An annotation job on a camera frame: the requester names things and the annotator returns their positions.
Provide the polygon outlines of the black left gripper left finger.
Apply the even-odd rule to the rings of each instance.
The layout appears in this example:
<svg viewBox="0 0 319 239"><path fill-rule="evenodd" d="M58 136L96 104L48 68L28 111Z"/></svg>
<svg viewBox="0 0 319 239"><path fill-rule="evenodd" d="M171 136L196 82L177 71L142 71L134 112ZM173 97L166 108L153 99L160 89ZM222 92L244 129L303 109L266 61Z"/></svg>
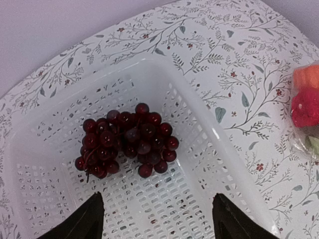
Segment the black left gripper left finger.
<svg viewBox="0 0 319 239"><path fill-rule="evenodd" d="M104 224L101 193L94 193L62 223L39 239L100 239Z"/></svg>

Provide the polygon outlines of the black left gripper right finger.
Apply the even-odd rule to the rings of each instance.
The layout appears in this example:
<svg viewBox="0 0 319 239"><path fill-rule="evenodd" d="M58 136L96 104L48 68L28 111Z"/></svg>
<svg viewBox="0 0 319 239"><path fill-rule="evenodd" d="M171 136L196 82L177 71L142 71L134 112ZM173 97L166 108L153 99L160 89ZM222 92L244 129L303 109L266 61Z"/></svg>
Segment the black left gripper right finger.
<svg viewBox="0 0 319 239"><path fill-rule="evenodd" d="M224 194L213 199L212 219L217 239L273 239L274 235L256 224Z"/></svg>

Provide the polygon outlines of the dark red toy grapes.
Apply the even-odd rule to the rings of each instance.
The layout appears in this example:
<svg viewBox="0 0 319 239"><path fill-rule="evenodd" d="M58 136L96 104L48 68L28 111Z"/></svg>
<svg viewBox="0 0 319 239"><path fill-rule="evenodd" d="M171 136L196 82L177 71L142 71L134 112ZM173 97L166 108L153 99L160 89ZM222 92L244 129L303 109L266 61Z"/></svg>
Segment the dark red toy grapes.
<svg viewBox="0 0 319 239"><path fill-rule="evenodd" d="M120 170L117 158L122 153L136 158L138 174L148 178L153 172L163 174L168 163L177 159L179 140L173 136L170 123L151 112L146 103L138 103L133 113L110 110L104 118L86 119L82 128L80 156L75 168L99 179Z"/></svg>

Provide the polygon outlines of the white plastic mesh basket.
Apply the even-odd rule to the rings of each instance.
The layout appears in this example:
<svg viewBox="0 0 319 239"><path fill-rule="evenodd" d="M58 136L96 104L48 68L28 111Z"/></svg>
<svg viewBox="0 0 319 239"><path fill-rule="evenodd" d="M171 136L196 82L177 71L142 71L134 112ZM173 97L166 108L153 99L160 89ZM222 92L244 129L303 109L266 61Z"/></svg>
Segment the white plastic mesh basket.
<svg viewBox="0 0 319 239"><path fill-rule="evenodd" d="M255 238L280 237L242 160L171 66L107 67L1 113L1 238L36 239L91 196L104 239L212 239L231 206Z"/></svg>

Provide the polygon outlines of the clear zip top bag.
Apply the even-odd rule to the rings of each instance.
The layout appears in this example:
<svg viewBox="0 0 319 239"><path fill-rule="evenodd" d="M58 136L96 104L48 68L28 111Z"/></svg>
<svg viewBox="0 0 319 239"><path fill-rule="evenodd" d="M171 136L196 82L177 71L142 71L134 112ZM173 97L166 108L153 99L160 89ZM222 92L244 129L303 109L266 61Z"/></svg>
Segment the clear zip top bag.
<svg viewBox="0 0 319 239"><path fill-rule="evenodd" d="M304 156L319 161L319 62L293 72L291 120L292 144Z"/></svg>

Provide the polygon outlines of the red toy pepper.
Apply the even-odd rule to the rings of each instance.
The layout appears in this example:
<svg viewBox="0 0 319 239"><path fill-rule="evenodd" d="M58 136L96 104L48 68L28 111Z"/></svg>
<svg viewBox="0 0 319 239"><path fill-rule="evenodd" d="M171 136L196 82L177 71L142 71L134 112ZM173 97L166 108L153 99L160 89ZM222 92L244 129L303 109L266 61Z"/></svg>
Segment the red toy pepper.
<svg viewBox="0 0 319 239"><path fill-rule="evenodd" d="M295 127L319 124L319 91L302 88L292 99L292 121Z"/></svg>

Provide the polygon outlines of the orange toy pepper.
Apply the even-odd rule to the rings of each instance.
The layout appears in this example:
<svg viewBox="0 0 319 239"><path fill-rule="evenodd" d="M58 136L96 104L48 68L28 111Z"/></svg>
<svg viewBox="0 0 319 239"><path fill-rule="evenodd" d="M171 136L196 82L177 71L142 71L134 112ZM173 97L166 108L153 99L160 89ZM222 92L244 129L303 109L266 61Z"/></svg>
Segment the orange toy pepper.
<svg viewBox="0 0 319 239"><path fill-rule="evenodd" d="M319 66L309 65L297 68L293 73L293 82L296 89L319 88Z"/></svg>

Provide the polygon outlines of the white toy cabbage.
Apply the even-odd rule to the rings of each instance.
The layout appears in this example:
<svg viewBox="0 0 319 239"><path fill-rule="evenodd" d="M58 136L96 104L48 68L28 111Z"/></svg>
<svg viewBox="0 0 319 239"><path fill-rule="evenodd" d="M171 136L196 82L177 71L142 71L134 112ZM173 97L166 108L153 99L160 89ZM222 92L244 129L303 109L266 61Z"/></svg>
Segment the white toy cabbage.
<svg viewBox="0 0 319 239"><path fill-rule="evenodd" d="M319 154L319 139L313 136L309 136L308 138L314 153L318 155Z"/></svg>

